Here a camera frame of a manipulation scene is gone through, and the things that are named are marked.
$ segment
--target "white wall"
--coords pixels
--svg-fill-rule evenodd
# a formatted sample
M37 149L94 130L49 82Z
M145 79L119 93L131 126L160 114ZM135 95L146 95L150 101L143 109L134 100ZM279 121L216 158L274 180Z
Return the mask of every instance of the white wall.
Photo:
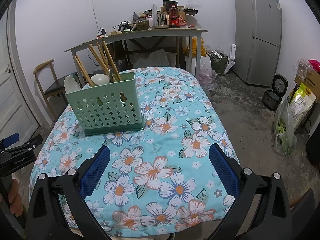
M188 0L176 1L185 5ZM194 17L197 27L209 31L204 34L204 43L213 48L222 47L229 53L235 42L234 0L194 1L202 5ZM129 19L134 11L150 9L153 3L160 8L162 0L94 0L98 26L109 31L112 26ZM320 61L320 25L304 0L280 0L280 5L284 22L277 73L287 78L290 91L294 86L295 62L302 57ZM16 36L20 61L39 105L41 96L36 93L33 69L54 58L58 77L75 71L71 53L64 51L96 35L92 0L17 0ZM90 71L95 66L86 53L84 51L80 57ZM40 76L40 80L50 83L45 76Z

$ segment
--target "chair seat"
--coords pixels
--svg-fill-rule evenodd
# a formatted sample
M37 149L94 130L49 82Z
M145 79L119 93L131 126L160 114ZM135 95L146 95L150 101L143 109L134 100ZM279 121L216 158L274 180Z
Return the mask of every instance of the chair seat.
M67 77L68 75L64 76L64 77L61 77L59 78L57 81L55 81L45 92L44 94L45 95L48 95L52 92L55 92L55 91L58 91L58 90L61 90L61 89L64 89L64 79L65 77Z

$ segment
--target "keyhole-shaped hole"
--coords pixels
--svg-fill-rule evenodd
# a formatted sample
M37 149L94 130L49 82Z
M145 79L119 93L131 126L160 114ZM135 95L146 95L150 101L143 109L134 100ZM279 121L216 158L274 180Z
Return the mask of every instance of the keyhole-shaped hole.
M100 97L97 97L97 105L102 106L103 102L101 101Z
M122 102L126 102L127 98L124 96L124 93L120 93L120 99Z
M78 107L79 110L82 110L82 108L83 108L83 106L80 104L79 101L77 101L77 107Z

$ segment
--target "red bottle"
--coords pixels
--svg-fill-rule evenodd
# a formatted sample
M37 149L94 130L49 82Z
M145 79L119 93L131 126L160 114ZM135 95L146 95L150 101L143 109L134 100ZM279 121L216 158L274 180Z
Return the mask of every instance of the red bottle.
M169 9L169 27L170 28L180 28L179 11L175 7L175 5L172 5L171 9Z

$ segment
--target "green utensil holder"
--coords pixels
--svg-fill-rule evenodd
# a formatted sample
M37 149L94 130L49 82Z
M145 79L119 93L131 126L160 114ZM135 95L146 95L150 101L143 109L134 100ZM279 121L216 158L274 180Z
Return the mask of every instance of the green utensil holder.
M135 73L121 73L120 76L120 82L66 94L87 136L144 128Z

